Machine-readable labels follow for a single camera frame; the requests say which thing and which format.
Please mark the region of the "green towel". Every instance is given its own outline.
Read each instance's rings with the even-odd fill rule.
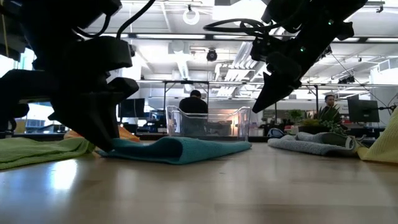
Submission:
[[[113,139],[114,150],[98,151],[104,157],[118,157],[168,164],[189,164],[251,148],[250,142],[215,142],[185,137],[163,137],[150,145]]]
[[[95,146],[84,138],[70,138],[58,142],[38,142],[26,138],[0,140],[0,170],[57,161],[92,152]]]

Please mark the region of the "table surface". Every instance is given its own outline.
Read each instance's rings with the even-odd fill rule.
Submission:
[[[0,223],[397,223],[398,167],[271,149],[185,166],[87,155],[0,172]]]

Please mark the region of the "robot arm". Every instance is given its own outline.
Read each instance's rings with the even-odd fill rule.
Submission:
[[[100,35],[121,8],[120,0],[13,1],[19,5],[18,13],[1,6],[1,14],[20,22],[37,59],[34,71],[11,70],[0,78],[0,138],[10,133],[8,124],[14,118],[27,114],[29,107],[22,101],[45,98],[54,109],[50,120],[68,126],[102,150],[112,150],[112,139],[119,137],[116,105],[139,87],[128,78],[117,77],[110,83],[106,78],[111,70],[132,66],[131,48],[120,36],[153,2],[127,20],[116,38]],[[103,29],[86,34],[83,29],[102,14],[106,15]]]
[[[216,32],[245,32],[256,36],[252,43],[253,60],[267,63],[271,76],[264,73],[264,87],[253,106],[258,113],[289,96],[301,85],[300,79],[338,38],[354,36],[353,23],[346,18],[361,9],[368,0],[270,0],[262,17],[264,26],[249,19],[231,19],[204,27]],[[219,25],[241,22],[241,28],[223,28]],[[297,35],[286,41],[270,36],[271,29],[283,27]]]

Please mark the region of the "transparent container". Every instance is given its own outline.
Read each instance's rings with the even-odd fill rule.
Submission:
[[[176,106],[167,106],[167,134],[214,141],[247,141],[250,107],[230,114],[184,113]]]

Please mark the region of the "man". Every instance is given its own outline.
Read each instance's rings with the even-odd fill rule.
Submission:
[[[336,108],[333,106],[335,105],[335,96],[334,95],[327,95],[325,96],[325,103],[326,106],[321,110],[320,112],[320,119],[326,119],[326,120],[333,120],[336,123],[341,122],[341,116],[340,113]]]
[[[207,103],[201,98],[201,93],[198,90],[193,90],[190,97],[180,101],[180,110],[184,113],[208,113]]]
[[[201,94],[198,90],[193,90],[190,97],[180,101],[179,108],[184,113],[207,114],[208,106],[201,100]],[[206,119],[203,115],[185,116],[181,118],[181,133],[185,136],[204,136]]]

